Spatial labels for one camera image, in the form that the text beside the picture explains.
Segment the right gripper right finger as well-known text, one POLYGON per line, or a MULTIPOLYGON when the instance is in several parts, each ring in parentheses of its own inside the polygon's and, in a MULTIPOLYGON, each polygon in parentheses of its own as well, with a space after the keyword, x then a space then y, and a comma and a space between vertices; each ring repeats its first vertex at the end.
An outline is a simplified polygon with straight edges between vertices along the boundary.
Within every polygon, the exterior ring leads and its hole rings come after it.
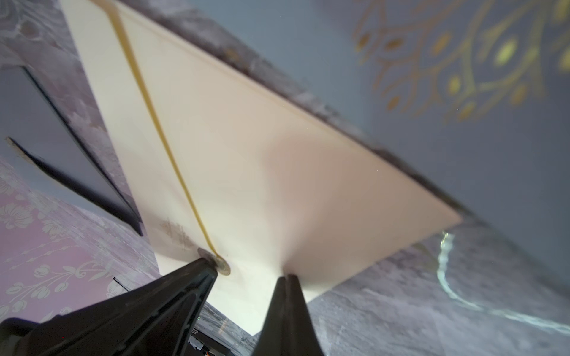
POLYGON ((299 279, 294 274, 279 277, 254 355, 319 355, 324 353, 299 279))

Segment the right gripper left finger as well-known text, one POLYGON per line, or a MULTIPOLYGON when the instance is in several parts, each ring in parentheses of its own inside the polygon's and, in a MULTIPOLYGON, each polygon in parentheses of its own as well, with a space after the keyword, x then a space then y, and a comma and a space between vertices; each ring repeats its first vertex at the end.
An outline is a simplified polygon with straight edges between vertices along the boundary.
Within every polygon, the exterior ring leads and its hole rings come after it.
POLYGON ((1 322, 2 355, 185 355, 217 279, 200 258, 138 289, 44 323, 1 322))

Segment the cream envelope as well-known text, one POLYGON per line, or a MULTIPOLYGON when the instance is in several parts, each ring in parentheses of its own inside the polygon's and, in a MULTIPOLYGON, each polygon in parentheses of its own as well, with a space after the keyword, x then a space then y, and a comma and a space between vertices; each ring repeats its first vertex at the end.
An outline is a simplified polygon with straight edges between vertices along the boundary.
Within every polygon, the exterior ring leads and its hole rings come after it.
POLYGON ((261 331, 277 279, 311 301, 460 215, 406 174, 115 1, 63 1, 161 274, 205 250, 209 303, 261 331))

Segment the dark grey envelope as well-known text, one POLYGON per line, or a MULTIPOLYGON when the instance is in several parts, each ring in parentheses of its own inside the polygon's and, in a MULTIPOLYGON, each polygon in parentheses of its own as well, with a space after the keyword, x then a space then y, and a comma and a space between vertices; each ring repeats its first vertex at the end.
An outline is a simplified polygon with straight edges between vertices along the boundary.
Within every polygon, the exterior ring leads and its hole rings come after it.
POLYGON ((1 70, 1 157, 33 188, 143 233, 138 213, 24 67, 1 70))

